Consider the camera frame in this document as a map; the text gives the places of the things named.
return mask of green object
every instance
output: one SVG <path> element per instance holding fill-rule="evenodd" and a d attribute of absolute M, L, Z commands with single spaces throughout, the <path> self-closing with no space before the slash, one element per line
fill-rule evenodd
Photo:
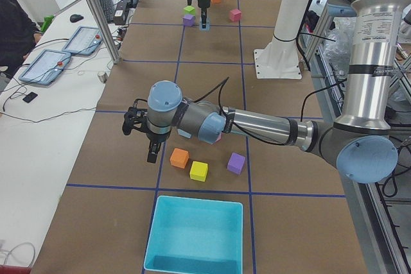
<path fill-rule="evenodd" d="M 43 22 L 43 25 L 41 26 L 40 31 L 45 33 L 46 30 L 50 27 L 51 22 L 53 21 L 53 19 L 54 19 L 54 15 L 46 16 L 44 18 L 44 22 Z"/>
<path fill-rule="evenodd" d="M 195 8 L 193 6 L 187 6 L 184 8 L 184 14 L 191 14 L 195 16 Z"/>

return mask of person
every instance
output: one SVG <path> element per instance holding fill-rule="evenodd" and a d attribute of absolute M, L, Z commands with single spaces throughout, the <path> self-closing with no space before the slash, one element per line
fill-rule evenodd
<path fill-rule="evenodd" d="M 42 33 L 17 0 L 0 0 L 0 67 L 14 76 Z"/>

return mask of black computer mouse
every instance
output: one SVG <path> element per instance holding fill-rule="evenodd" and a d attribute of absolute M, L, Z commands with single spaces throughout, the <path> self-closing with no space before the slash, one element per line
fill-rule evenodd
<path fill-rule="evenodd" d="M 71 22 L 78 22 L 80 20 L 82 20 L 84 18 L 83 15 L 80 14 L 72 14 L 72 16 L 70 16 L 70 21 Z"/>

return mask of blue tray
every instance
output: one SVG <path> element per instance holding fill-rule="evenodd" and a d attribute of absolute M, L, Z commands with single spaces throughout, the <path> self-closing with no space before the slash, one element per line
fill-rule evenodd
<path fill-rule="evenodd" d="M 160 196 L 144 268 L 179 274 L 242 274 L 243 205 Z"/>

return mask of white table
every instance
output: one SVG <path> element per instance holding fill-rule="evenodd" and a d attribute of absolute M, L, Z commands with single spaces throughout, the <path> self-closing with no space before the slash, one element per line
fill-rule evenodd
<path fill-rule="evenodd" d="M 84 19 L 70 23 L 69 17 L 73 13 L 82 14 Z M 69 38 L 80 25 L 96 26 L 85 0 L 58 15 L 40 43 Z M 113 24 L 109 26 L 112 32 L 117 28 Z M 44 48 L 61 50 L 65 42 L 45 44 L 34 50 L 26 62 L 33 61 Z M 87 58 L 72 57 L 67 68 L 77 66 Z M 93 108 L 104 89 L 97 73 L 107 71 L 109 74 L 108 67 L 111 66 L 107 49 L 101 49 L 95 58 L 79 68 L 64 71 L 49 87 L 27 85 L 26 93 L 33 91 L 39 96 L 28 104 L 22 98 L 8 100 L 6 113 L 39 120 L 66 111 Z M 15 77 L 24 69 L 20 68 Z M 12 80 L 6 89 L 15 85 L 16 81 Z M 0 105 L 14 90 L 0 95 Z M 5 115 L 0 117 L 1 249 L 11 250 L 20 243 L 30 242 L 38 254 L 93 115 L 93 110 L 77 112 L 41 123 L 28 123 Z M 32 249 L 22 246 L 13 255 L 18 260 L 9 257 L 7 265 L 27 266 Z M 4 255 L 0 254 L 0 264 L 3 261 Z"/>

